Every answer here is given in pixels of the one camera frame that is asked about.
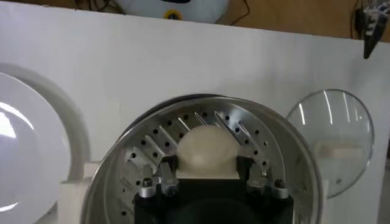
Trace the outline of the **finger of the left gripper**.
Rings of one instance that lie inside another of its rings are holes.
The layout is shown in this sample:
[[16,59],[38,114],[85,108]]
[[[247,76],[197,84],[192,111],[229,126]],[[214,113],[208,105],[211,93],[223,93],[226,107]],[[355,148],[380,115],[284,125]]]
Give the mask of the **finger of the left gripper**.
[[373,7],[363,10],[364,18],[364,59],[371,56],[381,40],[389,21],[389,7]]

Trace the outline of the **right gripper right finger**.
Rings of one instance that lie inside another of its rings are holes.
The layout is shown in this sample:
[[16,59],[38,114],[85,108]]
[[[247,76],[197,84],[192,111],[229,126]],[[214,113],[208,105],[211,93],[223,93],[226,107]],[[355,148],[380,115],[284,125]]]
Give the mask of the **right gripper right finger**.
[[284,179],[274,176],[271,164],[265,159],[258,162],[253,158],[238,156],[237,171],[239,178],[246,181],[247,191],[250,194],[278,200],[289,197]]

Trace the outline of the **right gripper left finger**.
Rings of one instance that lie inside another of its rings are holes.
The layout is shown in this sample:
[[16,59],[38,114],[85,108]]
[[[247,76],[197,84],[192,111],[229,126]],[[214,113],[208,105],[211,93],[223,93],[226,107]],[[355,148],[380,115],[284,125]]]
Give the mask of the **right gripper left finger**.
[[154,172],[151,165],[144,165],[138,195],[141,198],[152,198],[157,194],[157,186],[166,197],[173,197],[179,189],[179,180],[174,173],[177,168],[177,157],[169,156],[162,159]]

